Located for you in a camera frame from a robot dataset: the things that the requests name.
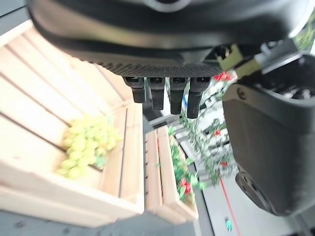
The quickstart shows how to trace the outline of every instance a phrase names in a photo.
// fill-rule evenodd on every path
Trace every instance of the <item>green grapes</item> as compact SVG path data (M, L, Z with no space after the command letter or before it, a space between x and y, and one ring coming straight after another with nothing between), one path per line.
M72 161L77 161L82 157L82 153L79 151L74 151L69 155L69 159Z
M56 170L57 174L69 179L87 175L88 165L102 168L107 151L123 139L113 127L112 117L84 115L82 120L73 120L70 125L63 141L68 159Z
M72 167L75 167L76 165L77 165L77 163L75 161L70 160L70 159L64 160L61 163L61 167L63 169L70 169Z
M67 177L70 179L77 179L80 176L80 174L81 174L80 168L73 167L68 171Z

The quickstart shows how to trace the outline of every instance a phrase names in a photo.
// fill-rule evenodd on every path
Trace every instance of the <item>red stripe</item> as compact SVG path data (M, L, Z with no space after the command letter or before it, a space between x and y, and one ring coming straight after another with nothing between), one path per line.
M230 209L230 212L231 212L231 215L232 215L232 219L233 219L233 221L234 221L234 225L235 225L237 234L238 234L239 236L241 236L241 232L240 232L240 229L238 228L238 225L237 225L237 223L236 223L236 219L235 219L235 216L234 216L234 213L233 213L232 205L231 205L230 200L228 199L228 196L227 196L227 193L226 193L226 189L225 189L225 185L223 184L223 180L222 180L222 179L220 179L220 183L222 184L223 193L224 193L224 195L225 195L225 199L226 199L228 208Z

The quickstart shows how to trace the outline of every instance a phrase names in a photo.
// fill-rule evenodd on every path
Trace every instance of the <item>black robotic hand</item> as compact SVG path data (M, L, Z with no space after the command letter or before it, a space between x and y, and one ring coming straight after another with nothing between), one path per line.
M236 182L260 208L292 215L315 204L315 59L289 37L303 27L313 0L28 0L37 30L57 47L123 76L135 102L188 116L221 70L239 81L223 98Z

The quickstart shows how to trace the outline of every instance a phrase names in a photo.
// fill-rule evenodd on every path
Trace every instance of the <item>wooden box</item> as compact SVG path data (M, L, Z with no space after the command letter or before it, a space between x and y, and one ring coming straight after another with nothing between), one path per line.
M173 223L197 220L195 203L183 203L177 192L168 128L161 127L146 136L146 209Z
M85 227L141 214L142 105L121 77L65 55L30 22L18 29L0 45L0 209ZM73 181L55 170L63 134L83 114L113 115L124 140L102 172Z

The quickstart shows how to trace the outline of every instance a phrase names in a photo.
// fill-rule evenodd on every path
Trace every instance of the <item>red flower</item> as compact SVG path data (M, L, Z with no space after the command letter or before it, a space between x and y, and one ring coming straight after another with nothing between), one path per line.
M221 135L221 131L220 130L216 130L215 131L215 136Z
M186 186L188 183L187 183L187 180L184 178L181 180L181 186Z
M227 162L226 161L222 161L221 165L222 165L222 167L227 167Z
M188 193L190 193L190 192L191 192L191 185L188 183L188 184L186 185L185 193L188 194Z
M232 76L228 72L222 72L219 75L215 75L213 79L217 82L219 81L230 81L232 80Z
M225 76L225 72L219 74L219 75L215 75L213 78L215 81L221 81L222 77Z

